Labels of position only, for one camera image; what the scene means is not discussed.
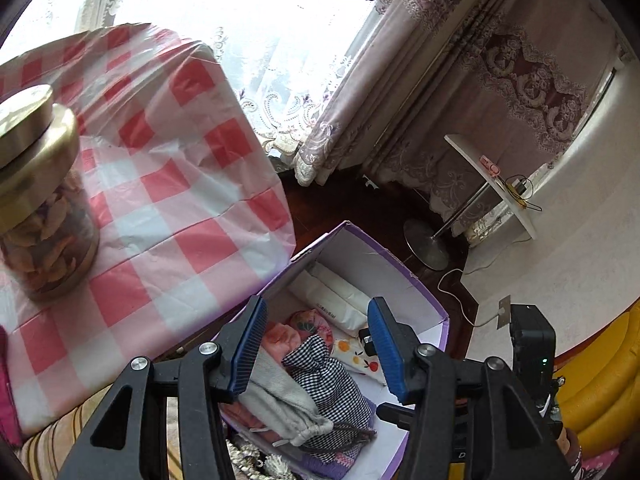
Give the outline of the glass jar with gold lid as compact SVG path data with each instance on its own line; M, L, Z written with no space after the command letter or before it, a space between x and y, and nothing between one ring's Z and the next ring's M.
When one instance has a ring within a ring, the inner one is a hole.
M1 263L34 301L69 292L98 252L79 154L76 116L51 86L1 102Z

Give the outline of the striped beige sofa cushion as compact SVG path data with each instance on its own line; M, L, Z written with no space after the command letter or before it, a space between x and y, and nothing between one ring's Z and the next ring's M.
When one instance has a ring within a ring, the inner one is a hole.
M30 437L17 452L23 466L34 479L56 479L70 449L76 443L81 430L96 410L110 386L90 396L60 419L52 422ZM182 479L180 442L178 431L178 400L166 401L167 466L171 479Z

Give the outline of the white round side table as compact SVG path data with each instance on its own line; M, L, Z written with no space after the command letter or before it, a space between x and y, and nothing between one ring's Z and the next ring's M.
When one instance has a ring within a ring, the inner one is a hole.
M458 221L462 214L488 190L494 192L506 204L530 239L536 240L537 232L528 212L530 210L540 211L540 208L529 203L528 200L518 194L500 174L500 168L486 155L483 155L465 136L447 134L445 141L483 179L483 183L438 229L430 228L424 221L408 220L405 222L405 241L420 263L426 266L428 270L435 272L442 272L448 268L450 255L445 244L440 239L442 234L449 230L454 222Z

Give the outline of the purple knitted hat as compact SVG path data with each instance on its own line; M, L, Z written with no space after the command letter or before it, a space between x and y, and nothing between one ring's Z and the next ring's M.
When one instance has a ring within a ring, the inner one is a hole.
M362 445L358 445L346 452L320 455L303 453L299 461L312 474L323 478L342 480L355 465L361 450Z

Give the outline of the purple white cardboard box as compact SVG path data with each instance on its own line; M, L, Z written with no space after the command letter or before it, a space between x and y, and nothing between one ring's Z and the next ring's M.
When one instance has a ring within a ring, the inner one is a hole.
M250 294L259 292L262 295L273 321L277 315L282 314L280 318L284 318L285 313L293 312L294 299L285 305L288 301L285 298L288 294L284 291L285 285L290 284L305 266L318 261L369 296L383 297L396 320L410 325L421 342L445 350L449 318L444 308L416 276L358 226L343 222L317 238L292 261L285 258L284 249L273 249L271 252L274 256L268 256L265 252L267 249L254 250L252 245L247 247L241 249L241 255L258 278L262 279L260 287L252 285ZM386 386L364 375L349 373L364 396L375 405L399 403ZM304 466L292 448L291 452L278 451L265 438L251 434L248 427L231 414L222 414L222 417L262 452L282 455L303 479L329 479ZM376 417L374 421L378 438L372 444L373 451L361 452L345 479L391 479L399 467L408 439L405 430L381 422Z

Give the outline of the pink checkered plastic tablecloth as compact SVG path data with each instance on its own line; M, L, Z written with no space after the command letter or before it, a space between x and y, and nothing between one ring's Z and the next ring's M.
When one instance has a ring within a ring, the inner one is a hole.
M78 119L100 244L88 276L50 304L2 278L27 435L258 292L295 247L281 182L206 44L151 25L86 32L2 66L4 96L34 84Z

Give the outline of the pink floral round pouch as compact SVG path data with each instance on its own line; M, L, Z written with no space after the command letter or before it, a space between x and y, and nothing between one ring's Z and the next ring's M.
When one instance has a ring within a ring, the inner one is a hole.
M285 327L293 332L286 356L303 351L315 356L330 356L333 353L332 326L317 309L294 312L285 321Z

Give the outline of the black white houndstooth pouch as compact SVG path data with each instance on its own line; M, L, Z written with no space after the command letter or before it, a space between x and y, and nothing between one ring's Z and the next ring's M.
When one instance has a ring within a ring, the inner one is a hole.
M333 429L303 445L308 453L355 453L375 438L374 407L319 335L309 336L282 360Z

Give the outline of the pink plush fabric item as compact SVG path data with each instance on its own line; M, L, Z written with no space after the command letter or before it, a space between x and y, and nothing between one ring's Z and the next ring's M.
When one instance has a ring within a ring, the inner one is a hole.
M286 328L281 323L269 323L265 335L262 337L260 348L266 350L281 366L282 360L290 350L288 344L291 342L292 330ZM262 434L271 443L281 442L280 437L266 428L257 418L255 418L247 408L236 401L233 404L222 404L222 410L231 418L235 419L242 426L250 431Z

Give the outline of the yellow inflatable seat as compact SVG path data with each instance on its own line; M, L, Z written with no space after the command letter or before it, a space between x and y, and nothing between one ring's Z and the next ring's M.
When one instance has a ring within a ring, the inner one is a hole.
M563 424L587 460L617 448L639 428L639 305L633 304L555 372Z

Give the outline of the white fruit print cloth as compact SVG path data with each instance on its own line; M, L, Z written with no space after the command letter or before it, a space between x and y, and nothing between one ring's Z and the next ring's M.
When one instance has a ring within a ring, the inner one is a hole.
M332 356L354 372L368 376L382 386L386 385L380 361L376 356L368 356L358 339L352 337L335 339Z

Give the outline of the pink lace curtain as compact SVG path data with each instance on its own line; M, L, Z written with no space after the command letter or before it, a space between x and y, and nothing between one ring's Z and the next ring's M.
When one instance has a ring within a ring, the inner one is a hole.
M573 143L618 50L591 0L393 0L297 152L296 180L359 166L450 218L480 176L447 136L533 174Z

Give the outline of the white tissue pack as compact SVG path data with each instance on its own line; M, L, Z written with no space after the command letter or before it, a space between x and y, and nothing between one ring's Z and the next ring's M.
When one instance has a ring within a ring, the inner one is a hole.
M356 336L368 324L367 315L307 271L300 272L288 284L288 291L307 306L319 310L329 322L350 336Z
M348 302L354 309L362 314L368 312L370 297L342 278L341 275L336 274L318 261L308 266L307 271L324 286L335 292L337 296Z

